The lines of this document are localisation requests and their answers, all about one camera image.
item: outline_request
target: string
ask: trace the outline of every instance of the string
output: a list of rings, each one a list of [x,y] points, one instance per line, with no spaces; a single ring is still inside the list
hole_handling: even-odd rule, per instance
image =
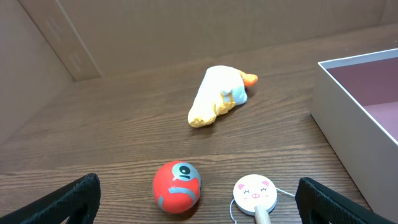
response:
[[[287,194],[287,195],[289,195],[289,196],[292,196],[292,197],[295,197],[295,195],[294,194],[291,194],[291,193],[289,193],[289,192],[286,192],[286,191],[284,191],[284,190],[281,190],[281,189],[279,189],[279,188],[277,188],[276,187],[276,189],[279,191],[279,192],[282,192],[282,193],[284,193],[284,194]],[[235,224],[238,224],[238,222],[234,219],[234,217],[232,216],[232,204],[235,202],[235,199],[232,199],[232,201],[231,201],[231,203],[230,203],[230,205],[229,205],[229,215],[231,215],[231,218],[232,218],[232,220],[235,222]]]

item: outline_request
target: white stick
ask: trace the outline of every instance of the white stick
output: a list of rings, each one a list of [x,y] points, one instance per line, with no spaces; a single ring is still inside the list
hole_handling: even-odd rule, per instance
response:
[[[254,207],[254,211],[254,218],[256,219],[257,224],[271,224],[269,214],[263,206],[258,205]]]

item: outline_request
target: red ball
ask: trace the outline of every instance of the red ball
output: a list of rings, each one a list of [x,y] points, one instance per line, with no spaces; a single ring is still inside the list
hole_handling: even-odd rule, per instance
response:
[[[191,164],[172,161],[157,171],[153,189],[155,201],[163,211],[182,213],[198,201],[201,194],[201,178]]]

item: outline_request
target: open box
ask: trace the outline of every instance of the open box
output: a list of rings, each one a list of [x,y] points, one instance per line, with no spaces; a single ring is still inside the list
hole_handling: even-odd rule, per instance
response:
[[[318,64],[313,118],[373,211],[398,222],[398,49]]]

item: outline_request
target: wooden table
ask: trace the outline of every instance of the wooden table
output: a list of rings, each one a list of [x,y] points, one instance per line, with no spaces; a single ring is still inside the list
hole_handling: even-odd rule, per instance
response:
[[[232,223],[235,182],[262,174],[295,192],[311,177],[367,207],[312,119],[317,62],[398,47],[398,25],[375,27],[75,83],[0,148],[0,215],[87,174],[99,175],[96,223]],[[249,100],[214,125],[193,129],[187,114],[205,70],[230,65],[259,75]],[[200,203],[180,216],[152,198],[156,170],[191,162],[203,180]],[[254,222],[236,206],[238,223]],[[300,223],[279,195],[273,223]]]

